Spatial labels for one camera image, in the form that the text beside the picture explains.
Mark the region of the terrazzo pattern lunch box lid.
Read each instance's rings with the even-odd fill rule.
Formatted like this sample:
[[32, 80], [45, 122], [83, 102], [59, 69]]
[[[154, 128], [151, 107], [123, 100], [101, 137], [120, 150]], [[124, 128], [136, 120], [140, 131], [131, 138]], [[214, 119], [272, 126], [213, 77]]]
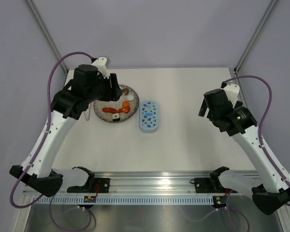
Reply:
[[139, 104], [139, 124], [141, 122], [160, 123], [160, 109], [156, 101], [143, 101]]

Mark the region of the blue lunch box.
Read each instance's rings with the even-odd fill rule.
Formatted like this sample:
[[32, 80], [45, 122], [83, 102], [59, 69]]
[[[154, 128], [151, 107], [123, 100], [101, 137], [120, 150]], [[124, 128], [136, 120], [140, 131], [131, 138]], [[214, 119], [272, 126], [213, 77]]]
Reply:
[[157, 122], [141, 122], [139, 124], [139, 129], [143, 133], [155, 133], [159, 128], [159, 123]]

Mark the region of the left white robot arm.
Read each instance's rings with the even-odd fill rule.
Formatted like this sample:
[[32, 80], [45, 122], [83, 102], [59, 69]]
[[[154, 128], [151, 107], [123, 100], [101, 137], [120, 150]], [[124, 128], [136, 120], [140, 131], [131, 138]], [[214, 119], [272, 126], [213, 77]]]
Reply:
[[116, 74], [108, 72], [103, 59], [75, 68], [72, 79], [54, 95], [51, 118], [33, 150], [22, 164], [11, 167], [10, 174], [46, 197], [56, 195], [61, 188], [71, 193], [94, 192], [92, 171], [80, 166], [53, 170], [52, 166], [66, 135], [89, 104], [96, 100], [116, 102], [121, 95]]

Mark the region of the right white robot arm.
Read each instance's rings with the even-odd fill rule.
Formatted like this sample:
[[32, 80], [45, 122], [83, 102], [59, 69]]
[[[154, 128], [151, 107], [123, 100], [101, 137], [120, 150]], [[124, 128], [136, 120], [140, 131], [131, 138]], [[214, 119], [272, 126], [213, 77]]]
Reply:
[[261, 139], [257, 121], [242, 102], [232, 102], [225, 90], [214, 89], [204, 94], [199, 116], [206, 116], [220, 132], [233, 138], [261, 178], [258, 182], [223, 166], [210, 174], [212, 190], [230, 189], [241, 193], [251, 198], [266, 215], [290, 202], [290, 174]]

